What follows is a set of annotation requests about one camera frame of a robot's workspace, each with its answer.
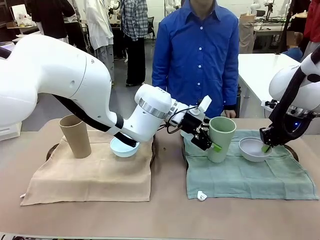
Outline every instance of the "white tag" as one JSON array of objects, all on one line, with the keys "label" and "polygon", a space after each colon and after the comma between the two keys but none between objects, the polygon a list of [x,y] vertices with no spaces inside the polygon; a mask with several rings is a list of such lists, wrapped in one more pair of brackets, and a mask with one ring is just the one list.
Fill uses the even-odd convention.
[{"label": "white tag", "polygon": [[207,195],[205,195],[202,191],[198,191],[198,195],[197,195],[198,199],[200,201],[204,201],[207,198]]}]

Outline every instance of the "person's hand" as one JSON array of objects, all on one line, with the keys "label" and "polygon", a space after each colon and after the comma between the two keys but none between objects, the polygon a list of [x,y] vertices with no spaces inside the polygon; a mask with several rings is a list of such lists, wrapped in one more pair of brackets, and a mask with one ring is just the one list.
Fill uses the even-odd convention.
[{"label": "person's hand", "polygon": [[228,119],[234,119],[236,117],[236,111],[235,110],[224,110],[225,116]]}]

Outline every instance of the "person in red shirt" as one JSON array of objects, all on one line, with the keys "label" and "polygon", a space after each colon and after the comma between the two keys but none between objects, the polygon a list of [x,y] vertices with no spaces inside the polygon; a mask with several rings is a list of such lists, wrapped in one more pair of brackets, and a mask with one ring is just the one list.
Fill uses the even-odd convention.
[{"label": "person in red shirt", "polygon": [[302,61],[320,46],[320,0],[312,0],[306,19],[304,36],[310,38]]}]

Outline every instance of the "white bowl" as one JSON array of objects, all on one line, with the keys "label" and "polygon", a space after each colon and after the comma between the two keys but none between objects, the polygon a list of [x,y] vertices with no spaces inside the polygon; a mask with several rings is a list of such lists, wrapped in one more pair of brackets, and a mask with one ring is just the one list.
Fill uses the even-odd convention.
[{"label": "white bowl", "polygon": [[242,156],[251,162],[263,162],[272,153],[272,148],[267,152],[262,151],[264,143],[257,137],[245,137],[239,142],[239,149]]},{"label": "white bowl", "polygon": [[129,146],[116,137],[110,142],[110,148],[113,153],[121,158],[127,158],[134,155],[138,151],[139,145],[140,143],[138,142],[135,147]]}]

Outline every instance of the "beige placemat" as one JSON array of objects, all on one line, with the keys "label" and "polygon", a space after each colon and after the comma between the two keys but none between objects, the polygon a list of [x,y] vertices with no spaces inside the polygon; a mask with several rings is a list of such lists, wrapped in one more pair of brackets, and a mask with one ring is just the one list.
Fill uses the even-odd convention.
[{"label": "beige placemat", "polygon": [[131,157],[118,157],[110,149],[113,136],[98,130],[89,130],[88,136],[92,153],[82,159],[74,158],[67,140],[62,138],[49,160],[32,176],[21,206],[150,200],[153,141],[141,142]]}]

